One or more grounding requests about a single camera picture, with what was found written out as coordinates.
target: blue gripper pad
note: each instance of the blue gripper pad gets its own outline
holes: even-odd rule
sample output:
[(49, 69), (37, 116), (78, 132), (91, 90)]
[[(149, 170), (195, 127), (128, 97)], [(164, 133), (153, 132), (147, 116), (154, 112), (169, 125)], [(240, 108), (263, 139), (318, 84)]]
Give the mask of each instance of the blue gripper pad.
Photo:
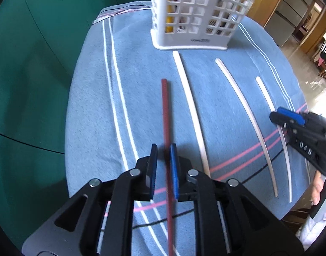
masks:
[(282, 115), (286, 115), (290, 118), (292, 118), (293, 120), (295, 120), (299, 125), (304, 126), (305, 125), (305, 119), (298, 113), (289, 111), (288, 109), (285, 108), (278, 108), (277, 109), (277, 113), (282, 114)]
[(177, 165), (179, 164), (176, 144), (173, 143), (170, 146), (170, 170), (171, 170), (171, 181), (174, 189), (174, 197), (178, 200), (179, 191), (179, 180), (177, 173)]

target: silver screw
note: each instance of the silver screw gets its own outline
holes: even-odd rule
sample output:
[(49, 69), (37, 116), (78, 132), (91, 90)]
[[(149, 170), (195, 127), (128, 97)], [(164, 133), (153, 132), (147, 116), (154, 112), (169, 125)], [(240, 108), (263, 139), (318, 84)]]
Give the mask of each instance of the silver screw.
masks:
[(100, 184), (100, 180), (97, 178), (91, 179), (89, 184), (90, 184), (90, 187), (96, 187)]
[(130, 175), (131, 176), (138, 176), (138, 175), (140, 175), (140, 170), (137, 169), (137, 168), (131, 169), (130, 170)]
[(192, 176), (192, 177), (198, 176), (198, 170), (190, 169), (190, 170), (188, 170), (188, 174), (189, 174), (189, 176)]
[(237, 179), (229, 179), (228, 180), (228, 184), (231, 186), (231, 187), (237, 187), (239, 185), (239, 181)]

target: green wall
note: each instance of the green wall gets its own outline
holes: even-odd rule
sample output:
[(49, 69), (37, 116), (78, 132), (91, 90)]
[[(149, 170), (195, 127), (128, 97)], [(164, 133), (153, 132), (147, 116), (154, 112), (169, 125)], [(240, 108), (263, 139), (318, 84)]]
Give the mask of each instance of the green wall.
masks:
[(4, 0), (0, 6), (0, 225), (21, 248), (67, 199), (65, 115), (99, 11), (134, 0)]

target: basket base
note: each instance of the basket base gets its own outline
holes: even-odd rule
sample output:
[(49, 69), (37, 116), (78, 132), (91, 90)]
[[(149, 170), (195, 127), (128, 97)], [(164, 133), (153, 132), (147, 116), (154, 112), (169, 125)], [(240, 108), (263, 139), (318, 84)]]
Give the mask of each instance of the basket base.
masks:
[(213, 49), (213, 50), (227, 50), (227, 46), (210, 46), (210, 45), (176, 45), (176, 46), (160, 46), (156, 42), (155, 30), (150, 30), (152, 44), (159, 50), (179, 50), (179, 49)]

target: dark red stick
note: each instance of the dark red stick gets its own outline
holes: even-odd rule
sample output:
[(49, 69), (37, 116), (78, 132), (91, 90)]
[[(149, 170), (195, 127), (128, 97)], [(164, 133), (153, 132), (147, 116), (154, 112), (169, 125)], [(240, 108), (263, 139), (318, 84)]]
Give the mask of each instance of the dark red stick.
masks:
[(163, 130), (164, 130), (164, 159), (166, 166), (166, 212), (168, 223), (168, 255), (174, 256), (173, 249), (173, 188), (170, 173), (170, 117), (169, 117), (169, 94), (168, 81), (162, 79), (162, 102), (163, 102)]

